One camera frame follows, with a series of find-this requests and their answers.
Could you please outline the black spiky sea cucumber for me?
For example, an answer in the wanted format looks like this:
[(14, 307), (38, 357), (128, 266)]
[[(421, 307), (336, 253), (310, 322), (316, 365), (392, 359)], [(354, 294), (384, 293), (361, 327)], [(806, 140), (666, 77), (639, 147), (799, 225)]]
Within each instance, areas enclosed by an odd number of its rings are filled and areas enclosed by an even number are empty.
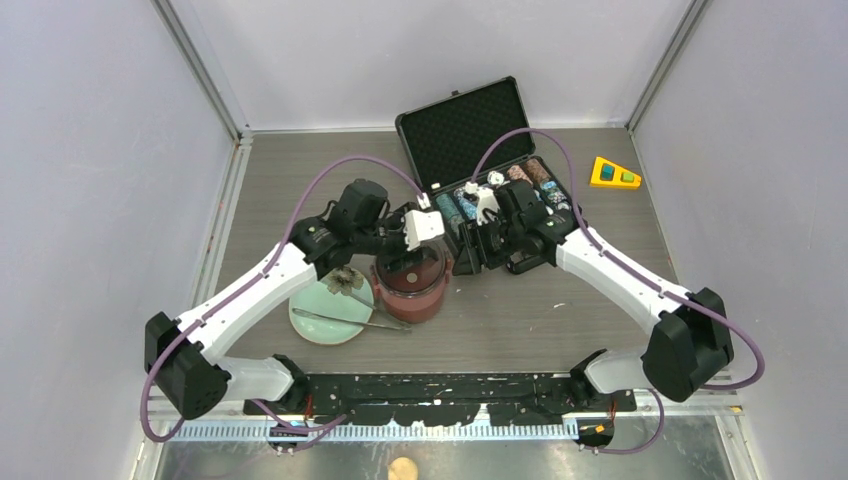
[(330, 271), (321, 282), (333, 294), (352, 296), (365, 284), (365, 276), (359, 270), (350, 266), (342, 266)]

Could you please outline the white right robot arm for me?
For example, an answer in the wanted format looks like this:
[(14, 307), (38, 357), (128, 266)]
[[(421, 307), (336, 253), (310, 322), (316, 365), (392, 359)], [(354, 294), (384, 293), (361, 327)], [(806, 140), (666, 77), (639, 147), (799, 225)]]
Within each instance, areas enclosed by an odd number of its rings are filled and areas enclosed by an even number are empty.
[(693, 293), (639, 265), (588, 227), (570, 198), (549, 206), (523, 180), (468, 182), (462, 192), (476, 200), (474, 220), (460, 230), (478, 263), (499, 267), (517, 252), (536, 257), (592, 286), (647, 335), (643, 347), (601, 349), (571, 369), (571, 397), (580, 408), (596, 410), (611, 393), (630, 389), (682, 403), (733, 359), (717, 294)]

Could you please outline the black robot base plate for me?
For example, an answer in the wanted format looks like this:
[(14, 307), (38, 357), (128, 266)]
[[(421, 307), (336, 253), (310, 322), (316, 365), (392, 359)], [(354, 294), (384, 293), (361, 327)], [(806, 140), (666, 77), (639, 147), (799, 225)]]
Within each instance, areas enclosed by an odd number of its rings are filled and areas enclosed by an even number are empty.
[(270, 409), (320, 424), (385, 426), (468, 425), (486, 413), (493, 426), (553, 425), (571, 413), (629, 413), (631, 392), (589, 394), (582, 383), (557, 373), (310, 374), (280, 400), (248, 400), (244, 411)]

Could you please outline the red steel-lined lunch box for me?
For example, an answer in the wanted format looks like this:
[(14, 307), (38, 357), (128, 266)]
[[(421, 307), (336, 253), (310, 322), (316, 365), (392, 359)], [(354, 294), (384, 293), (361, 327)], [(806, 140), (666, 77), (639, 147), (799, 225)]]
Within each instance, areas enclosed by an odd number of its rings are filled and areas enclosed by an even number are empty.
[(420, 297), (385, 296), (383, 309), (392, 317), (410, 324), (420, 324), (434, 318), (444, 304), (443, 296)]

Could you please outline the light green ceramic plate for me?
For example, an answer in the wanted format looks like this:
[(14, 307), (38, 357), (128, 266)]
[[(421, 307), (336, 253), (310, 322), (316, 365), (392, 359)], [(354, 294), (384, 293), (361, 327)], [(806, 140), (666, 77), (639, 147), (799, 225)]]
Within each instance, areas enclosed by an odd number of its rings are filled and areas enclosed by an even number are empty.
[(346, 343), (363, 330), (373, 309), (351, 296), (331, 294), (322, 282), (317, 282), (288, 301), (289, 320), (305, 340), (322, 345)]

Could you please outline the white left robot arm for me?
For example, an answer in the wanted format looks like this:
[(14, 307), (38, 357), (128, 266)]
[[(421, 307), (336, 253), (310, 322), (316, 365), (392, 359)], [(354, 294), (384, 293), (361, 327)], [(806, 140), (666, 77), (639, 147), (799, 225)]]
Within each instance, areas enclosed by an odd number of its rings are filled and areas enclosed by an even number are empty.
[(444, 233), (426, 195), (390, 211), (379, 184), (357, 179), (317, 216), (296, 221), (289, 236), (212, 298), (170, 318), (151, 317), (144, 329), (145, 385), (156, 386), (185, 420), (222, 401), (267, 400), (284, 414), (307, 398), (286, 358), (232, 358), (231, 346), (294, 294), (317, 284), (355, 255), (408, 265)]

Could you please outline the red lunch box lid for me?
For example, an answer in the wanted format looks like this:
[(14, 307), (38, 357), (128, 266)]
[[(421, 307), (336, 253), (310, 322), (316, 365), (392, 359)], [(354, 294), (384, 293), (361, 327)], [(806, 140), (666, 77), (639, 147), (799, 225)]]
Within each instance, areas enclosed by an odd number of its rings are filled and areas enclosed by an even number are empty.
[(387, 272), (383, 284), (396, 292), (413, 294), (431, 288), (441, 277), (442, 268), (439, 265), (420, 264), (402, 271)]

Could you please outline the red lunch box with food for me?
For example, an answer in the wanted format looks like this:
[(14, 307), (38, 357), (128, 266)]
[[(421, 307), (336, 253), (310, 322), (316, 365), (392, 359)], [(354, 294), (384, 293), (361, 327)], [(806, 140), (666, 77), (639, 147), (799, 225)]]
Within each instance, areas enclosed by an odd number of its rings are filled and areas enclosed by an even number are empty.
[(444, 304), (452, 266), (453, 260), (442, 256), (394, 272), (374, 262), (372, 282), (386, 310), (438, 311)]

